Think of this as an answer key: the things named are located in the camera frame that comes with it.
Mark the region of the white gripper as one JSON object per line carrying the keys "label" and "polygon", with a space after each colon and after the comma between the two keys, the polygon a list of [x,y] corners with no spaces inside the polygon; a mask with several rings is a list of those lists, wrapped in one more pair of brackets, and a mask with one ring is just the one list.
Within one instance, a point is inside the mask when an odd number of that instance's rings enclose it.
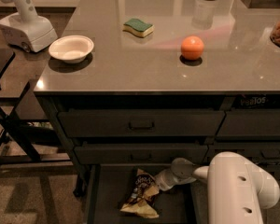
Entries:
{"label": "white gripper", "polygon": [[155,182],[162,191],[167,191],[177,184],[177,177],[170,169],[164,169],[155,175]]}

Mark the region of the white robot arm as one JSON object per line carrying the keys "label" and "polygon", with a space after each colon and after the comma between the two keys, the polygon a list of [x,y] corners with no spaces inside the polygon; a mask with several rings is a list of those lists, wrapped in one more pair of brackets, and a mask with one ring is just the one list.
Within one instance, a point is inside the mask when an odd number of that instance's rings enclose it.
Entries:
{"label": "white robot arm", "polygon": [[162,191],[196,180],[207,185],[208,224],[263,224],[261,211],[280,199],[275,178],[234,152],[216,154],[207,166],[176,158],[155,176]]}

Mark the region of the white robot base numbered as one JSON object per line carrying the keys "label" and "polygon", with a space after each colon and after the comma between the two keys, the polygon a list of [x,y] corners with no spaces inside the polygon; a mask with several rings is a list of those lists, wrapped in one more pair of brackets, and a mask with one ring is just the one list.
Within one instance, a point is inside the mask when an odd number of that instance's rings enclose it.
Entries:
{"label": "white robot base numbered", "polygon": [[57,39],[51,22],[37,14],[33,0],[0,0],[13,2],[16,13],[0,20],[0,30],[9,45],[22,48],[26,52],[39,52]]}

